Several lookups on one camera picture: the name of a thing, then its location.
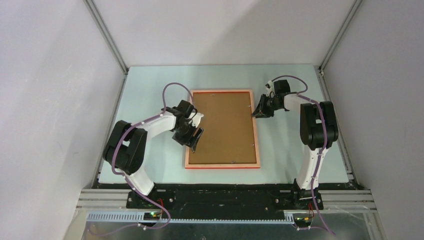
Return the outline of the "aluminium front rail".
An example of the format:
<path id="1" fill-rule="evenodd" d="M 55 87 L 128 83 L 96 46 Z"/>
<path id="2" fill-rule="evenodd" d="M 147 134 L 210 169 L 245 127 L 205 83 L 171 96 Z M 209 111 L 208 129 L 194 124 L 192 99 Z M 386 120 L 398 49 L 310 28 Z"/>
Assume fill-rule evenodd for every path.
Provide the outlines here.
<path id="1" fill-rule="evenodd" d="M 368 190 L 325 190 L 322 193 L 321 214 L 369 214 L 377 208 Z M 85 189 L 76 205 L 77 211 L 87 211 L 92 222 L 122 223 L 212 223 L 212 224 L 292 224 L 295 216 L 306 215 L 308 209 L 278 208 L 276 203 L 184 203 L 174 200 L 166 210 L 170 216 L 160 216 L 161 209 L 150 206 L 128 208 L 130 191 L 117 189 Z"/>

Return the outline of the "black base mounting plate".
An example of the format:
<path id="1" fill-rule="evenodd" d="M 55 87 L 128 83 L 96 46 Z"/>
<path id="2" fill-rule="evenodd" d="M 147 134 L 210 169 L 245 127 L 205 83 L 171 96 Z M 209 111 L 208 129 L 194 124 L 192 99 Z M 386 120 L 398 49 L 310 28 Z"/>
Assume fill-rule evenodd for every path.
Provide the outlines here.
<path id="1" fill-rule="evenodd" d="M 321 194 L 314 200 L 295 200 L 294 184 L 177 184 L 157 183 L 147 196 L 130 191 L 128 209 L 164 207 L 173 220 L 284 220 L 289 210 L 323 210 Z"/>

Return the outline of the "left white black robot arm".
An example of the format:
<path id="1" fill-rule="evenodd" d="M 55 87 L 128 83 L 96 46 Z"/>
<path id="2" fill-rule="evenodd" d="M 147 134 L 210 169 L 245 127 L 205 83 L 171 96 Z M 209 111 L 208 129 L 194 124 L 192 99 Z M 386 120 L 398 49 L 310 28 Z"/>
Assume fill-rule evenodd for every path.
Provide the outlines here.
<path id="1" fill-rule="evenodd" d="M 203 117 L 194 105 L 181 100 L 178 106 L 166 106 L 160 114 L 138 123 L 120 120 L 112 129 L 102 159 L 111 165 L 114 174 L 122 176 L 130 188 L 140 194 L 138 201 L 145 208 L 153 208 L 158 194 L 152 191 L 155 183 L 143 166 L 148 141 L 172 132 L 174 141 L 195 152 L 204 132 L 200 127 Z"/>

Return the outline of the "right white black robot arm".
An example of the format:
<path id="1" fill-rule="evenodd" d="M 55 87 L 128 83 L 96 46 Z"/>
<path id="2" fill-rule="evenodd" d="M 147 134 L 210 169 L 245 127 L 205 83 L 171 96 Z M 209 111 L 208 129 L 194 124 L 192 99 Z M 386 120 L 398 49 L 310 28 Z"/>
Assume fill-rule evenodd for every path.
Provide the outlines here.
<path id="1" fill-rule="evenodd" d="M 311 200 L 318 197 L 319 174 L 325 155 L 339 138 L 339 128 L 331 101 L 318 102 L 291 91 L 284 76 L 268 81 L 266 93 L 252 113 L 254 118 L 271 118 L 275 111 L 296 111 L 299 113 L 299 135 L 304 144 L 304 160 L 293 183 L 291 204 L 304 209 Z"/>

